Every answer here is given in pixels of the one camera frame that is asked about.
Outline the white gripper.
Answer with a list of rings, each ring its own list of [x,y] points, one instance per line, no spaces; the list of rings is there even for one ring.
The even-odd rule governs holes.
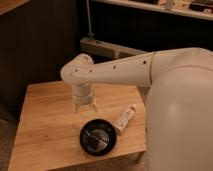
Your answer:
[[[77,114],[79,111],[79,105],[89,105],[92,104],[94,112],[97,112],[96,104],[94,101],[94,93],[91,89],[90,84],[81,84],[72,86],[72,97],[75,103],[74,113]]]

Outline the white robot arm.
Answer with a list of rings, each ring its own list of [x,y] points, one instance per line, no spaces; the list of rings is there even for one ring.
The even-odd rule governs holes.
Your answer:
[[[85,104],[93,83],[147,87],[148,171],[213,171],[213,51],[179,48],[96,64],[80,54],[60,71]]]

